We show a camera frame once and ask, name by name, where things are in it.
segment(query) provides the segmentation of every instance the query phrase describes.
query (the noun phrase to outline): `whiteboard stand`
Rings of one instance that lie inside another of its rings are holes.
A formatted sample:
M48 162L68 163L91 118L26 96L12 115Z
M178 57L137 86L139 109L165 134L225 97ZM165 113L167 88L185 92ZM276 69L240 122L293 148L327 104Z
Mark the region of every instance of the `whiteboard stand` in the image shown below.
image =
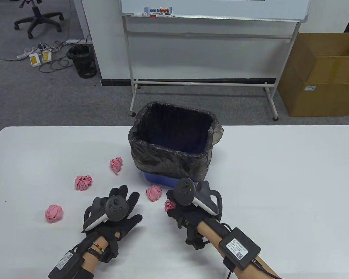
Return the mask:
M276 36L276 35L246 35L246 34L207 34L207 33L166 33L166 32L135 32L135 31L129 31L127 29L127 17L137 17L135 15L128 15L128 14L122 14L122 20L123 20L123 29L124 29L124 38L125 38L125 46L127 48L127 57L128 57L128 65L129 65L129 75L131 78L131 88L132 88L132 101L131 106L129 108L129 114L132 117L136 116L136 113L133 111L134 103L136 100L136 94L137 89L139 88L139 85L213 85L213 86L240 86L240 87L262 87L266 93L266 97L268 98L268 102L270 104L270 108L273 114L273 121L278 121L278 112L274 104L274 96L278 88L278 84L281 80L285 65L289 59L293 44L296 40L301 22L304 20L266 20L264 21L280 21L280 22L295 22L295 29L292 35L290 36ZM155 17L142 17L146 18L147 20L157 20ZM177 17L182 18L197 18L196 16L176 16L173 17L164 17L161 19L165 20L176 20ZM204 17L199 16L198 18L208 18L208 19L215 19L215 17ZM261 19L246 19L246 18L230 18L230 17L217 17L217 19L227 19L227 20L261 20ZM133 75L133 68L132 68L132 52L129 45L129 36L171 36L171 37L207 37L207 38L235 38L235 39L262 39L262 40L289 40L290 46L289 50L287 52L287 55L285 57L284 63L282 65L282 69L279 71L278 76L275 80L274 84L253 84L253 83L209 83L209 82L179 82L179 81L149 81L149 80L139 80L135 79Z

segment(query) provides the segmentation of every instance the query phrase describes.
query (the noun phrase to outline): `paper ball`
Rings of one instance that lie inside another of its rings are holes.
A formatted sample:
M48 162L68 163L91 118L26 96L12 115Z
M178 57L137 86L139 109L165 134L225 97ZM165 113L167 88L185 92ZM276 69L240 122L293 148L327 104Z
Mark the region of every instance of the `paper ball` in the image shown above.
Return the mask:
M53 223L61 219L63 216L63 210L62 207L59 205L52 204L49 206L49 208L45 211L45 218L49 223Z
M122 169L123 160L121 157L117 157L110 161L110 167L112 171L117 174Z
M89 186L92 185L93 179L87 175L87 176L81 176L78 175L75 179L75 188L76 190L87 190Z
M168 212L168 210L174 209L174 208L176 208L176 203L175 202L172 202L169 199L165 201L165 203L164 203L164 210L165 210L165 212Z
M160 188L160 186L152 185L151 188L148 188L148 189L146 190L146 194L147 194L149 200L155 202L155 201L157 201L157 200L160 198L160 196L161 196L161 188Z

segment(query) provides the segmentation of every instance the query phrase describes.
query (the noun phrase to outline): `white label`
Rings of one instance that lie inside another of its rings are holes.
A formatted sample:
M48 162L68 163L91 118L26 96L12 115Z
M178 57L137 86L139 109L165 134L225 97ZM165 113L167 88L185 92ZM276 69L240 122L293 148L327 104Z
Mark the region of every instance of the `white label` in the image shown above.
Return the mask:
M228 248L238 260L243 259L243 257L248 254L248 250L235 238L226 245L226 248Z
M314 91L315 88L317 88L315 85L309 85L309 86L305 87L305 91Z
M72 254L71 252L67 252L66 255L63 256L63 258L57 263L56 267L61 270L65 264L68 262L69 259L71 259Z

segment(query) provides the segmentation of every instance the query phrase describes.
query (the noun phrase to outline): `black glove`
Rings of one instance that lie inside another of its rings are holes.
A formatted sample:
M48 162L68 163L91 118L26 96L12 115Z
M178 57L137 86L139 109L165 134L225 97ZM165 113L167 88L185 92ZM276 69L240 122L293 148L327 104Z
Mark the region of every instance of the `black glove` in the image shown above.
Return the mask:
M107 199L113 195L121 195L123 198L127 198L128 187L127 185L120 186L120 188L112 188L108 197L104 197L101 200L101 204L106 203ZM136 205L140 194L133 192L127 202L128 202L128 213L127 215L118 222L111 222L110 220L102 222L90 231L86 231L87 237L78 245L76 252L85 253L85 251L91 246L91 244L100 236L103 236L109 243L108 247L105 249L105 253L101 259L101 262L108 263L112 258L116 258L118 255L118 245L117 241L124 238L133 227L135 227L142 220L142 215L134 215L128 219L129 214L132 212L134 206ZM84 214L84 221L89 218L91 211L91 206L87 208ZM120 233L119 238L115 236L115 233Z
M209 241L203 241L203 236L198 233L197 227L205 218L214 219L214 216L207 213L201 207L193 204L188 206L180 205L173 196L173 190L167 192L167 199L176 203L176 208L169 209L167 215L177 221L179 229L182 226L188 229L188 236L185 241L186 244L194 246L196 250L204 248Z

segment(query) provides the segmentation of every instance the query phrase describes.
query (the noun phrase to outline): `mesh trash can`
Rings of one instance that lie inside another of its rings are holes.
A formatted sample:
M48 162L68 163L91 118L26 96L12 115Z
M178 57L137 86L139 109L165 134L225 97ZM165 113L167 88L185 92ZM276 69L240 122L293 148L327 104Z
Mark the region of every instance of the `mesh trash can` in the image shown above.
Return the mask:
M66 55L68 59L73 61L76 71L81 78L91 78L97 74L95 53L92 46L73 46Z

